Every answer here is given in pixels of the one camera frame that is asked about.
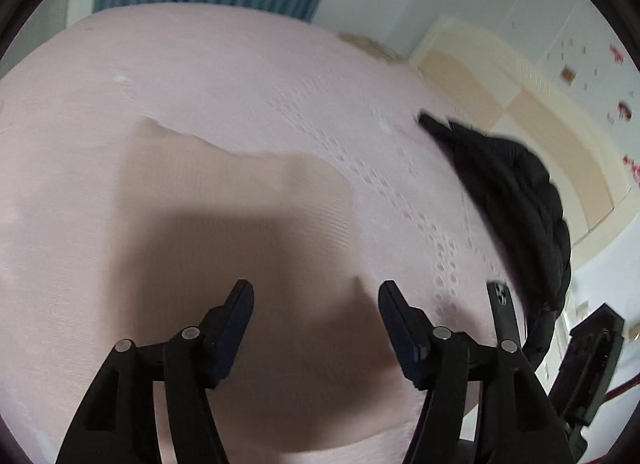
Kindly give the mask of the peach knit sweater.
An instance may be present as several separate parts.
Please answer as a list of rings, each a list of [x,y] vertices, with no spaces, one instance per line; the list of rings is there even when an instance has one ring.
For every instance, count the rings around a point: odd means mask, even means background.
[[[158,343],[247,280],[255,309],[213,392],[235,463],[398,463],[420,400],[363,274],[352,187],[310,155],[233,154],[151,119],[116,187],[103,334]]]

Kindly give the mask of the black smartphone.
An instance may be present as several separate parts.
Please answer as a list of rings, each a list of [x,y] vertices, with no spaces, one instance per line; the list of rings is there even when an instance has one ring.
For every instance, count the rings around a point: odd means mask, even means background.
[[[498,343],[510,341],[516,348],[521,348],[510,289],[499,281],[489,281],[486,286]]]

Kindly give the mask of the black puffer jacket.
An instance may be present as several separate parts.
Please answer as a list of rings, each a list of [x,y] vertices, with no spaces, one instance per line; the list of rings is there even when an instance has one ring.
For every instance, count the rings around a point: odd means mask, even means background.
[[[442,146],[506,251],[522,292],[523,352],[533,369],[548,354],[572,266],[570,230],[550,173],[523,143],[419,112],[418,125]]]

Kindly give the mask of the pink bed sheet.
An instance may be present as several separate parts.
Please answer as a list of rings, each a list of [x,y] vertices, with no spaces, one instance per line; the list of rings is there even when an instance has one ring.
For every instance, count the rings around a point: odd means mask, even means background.
[[[119,171],[145,119],[240,155],[310,155],[352,187],[361,270],[492,343],[509,280],[448,155],[416,124],[442,100],[412,69],[283,16],[204,4],[81,20],[1,81],[1,414],[55,460],[117,340],[103,334]]]

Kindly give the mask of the cream wooden headboard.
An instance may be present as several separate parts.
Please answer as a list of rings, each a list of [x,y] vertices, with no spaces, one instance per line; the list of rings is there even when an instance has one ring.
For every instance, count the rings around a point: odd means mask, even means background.
[[[410,64],[468,126],[520,141],[559,190],[575,268],[596,258],[639,212],[622,155],[594,119],[541,69],[492,32],[442,16]]]

